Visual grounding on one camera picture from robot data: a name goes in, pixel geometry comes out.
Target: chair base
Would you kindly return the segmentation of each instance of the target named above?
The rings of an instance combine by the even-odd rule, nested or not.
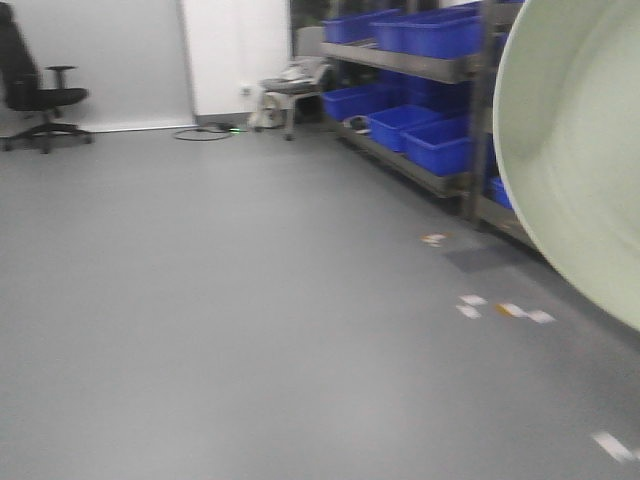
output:
[[[36,127],[25,130],[12,137],[6,137],[4,139],[4,151],[10,152],[13,150],[13,142],[16,140],[29,140],[33,141],[36,138],[42,138],[42,147],[40,151],[42,153],[49,153],[51,151],[51,139],[55,136],[55,133],[63,133],[66,135],[72,135],[74,137],[83,135],[85,143],[93,143],[93,137],[91,132],[78,128],[77,125],[70,123],[53,123],[45,121],[45,123]]]

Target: shelf rack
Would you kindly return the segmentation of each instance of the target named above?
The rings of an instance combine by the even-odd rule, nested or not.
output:
[[[499,4],[495,0],[482,2],[485,38],[479,58],[480,68],[474,84],[471,132],[474,140],[473,168],[470,188],[464,195],[464,210],[465,216],[476,226],[486,222],[535,249],[515,212],[486,197],[484,192],[488,134],[493,133],[493,108],[490,97],[495,87],[499,63],[495,49],[496,38],[501,32],[510,29],[521,7],[521,3]]]
[[[512,210],[484,196],[487,133],[492,133],[492,110],[489,94],[493,90],[496,73],[495,41],[500,32],[508,31],[515,21],[521,3],[498,3],[497,0],[482,0],[481,15],[484,26],[482,51],[475,55],[445,60],[421,57],[405,53],[377,49],[373,39],[351,44],[323,43],[322,49],[328,57],[336,60],[391,70],[442,83],[455,84],[474,81],[474,92],[470,107],[472,126],[470,135],[474,142],[473,155],[468,173],[450,177],[437,177],[413,164],[403,155],[392,152],[364,135],[359,135],[342,123],[328,118],[327,123],[339,137],[378,158],[384,164],[398,170],[423,188],[438,197],[463,197],[463,215],[480,225],[487,222],[513,238],[533,247]],[[408,11],[416,10],[416,2],[408,1]]]
[[[438,198],[458,197],[468,188],[469,176],[466,173],[438,177],[411,162],[404,155],[389,150],[366,135],[356,133],[353,129],[345,127],[337,120],[327,117],[325,121],[329,128],[336,132],[339,137],[373,155],[386,166],[402,173],[405,177],[410,178]]]
[[[442,83],[460,83],[478,71],[478,55],[445,60],[378,50],[373,39],[351,44],[323,43],[324,53],[336,60],[428,78]]]

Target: chair seat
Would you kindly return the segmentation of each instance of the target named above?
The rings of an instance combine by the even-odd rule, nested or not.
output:
[[[267,92],[282,93],[284,95],[311,93],[317,88],[317,86],[311,82],[290,82],[280,78],[262,80],[260,86]]]
[[[33,107],[36,107],[36,110],[64,107],[81,102],[88,96],[89,91],[84,88],[38,90]]]

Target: blue storage box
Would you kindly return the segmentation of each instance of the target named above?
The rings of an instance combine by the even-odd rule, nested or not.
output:
[[[444,177],[469,169],[469,117],[452,118],[412,128],[403,136],[409,159],[433,174]]]
[[[394,152],[404,152],[406,141],[402,133],[410,128],[439,120],[441,115],[415,105],[384,110],[369,115],[371,138]]]
[[[407,90],[407,103],[419,105],[443,113],[445,116],[460,116],[469,110],[471,105],[471,82],[455,85],[427,80],[422,88]],[[419,83],[411,81],[413,86]]]
[[[371,30],[374,38],[376,39],[376,43],[378,44],[378,48],[388,52],[403,52],[404,34],[402,29],[404,24],[412,20],[429,17],[430,15],[433,15],[434,12],[438,11],[439,10],[429,10],[426,12],[414,13],[413,15],[397,16],[372,22]]]
[[[399,9],[381,10],[378,12],[345,15],[325,20],[324,36],[327,42],[350,43],[373,37],[371,22],[397,16]]]
[[[469,10],[459,9],[441,16],[405,24],[405,52],[434,58],[458,58],[479,52],[482,22]]]
[[[513,205],[511,205],[511,200],[509,200],[509,197],[507,196],[507,191],[504,189],[504,184],[500,177],[494,177],[491,179],[491,196],[503,207],[513,210]]]
[[[405,75],[404,73],[393,72],[391,70],[379,70],[378,71],[378,81],[384,85],[391,85],[394,87],[401,87],[405,84]]]
[[[398,88],[370,84],[326,92],[322,100],[327,115],[342,121],[391,108],[397,104],[397,96]]]
[[[440,8],[412,15],[396,16],[371,23],[373,36],[380,50],[389,52],[407,52],[405,28],[408,24],[421,21],[437,21],[453,15],[453,17],[477,15],[474,8],[466,5]]]

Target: black office chair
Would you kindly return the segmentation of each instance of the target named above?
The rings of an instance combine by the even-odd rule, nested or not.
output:
[[[66,88],[64,72],[73,68],[76,67],[48,67],[47,70],[55,72],[56,88],[40,88],[38,69],[13,21],[11,6],[0,2],[0,73],[5,88],[5,103],[17,112],[42,112],[43,119],[41,125],[5,138],[5,151],[13,150],[14,140],[42,137],[42,153],[49,153],[54,132],[83,135],[85,143],[93,141],[91,133],[80,130],[77,125],[51,121],[51,114],[55,118],[61,116],[58,107],[73,105],[89,95],[83,88]]]

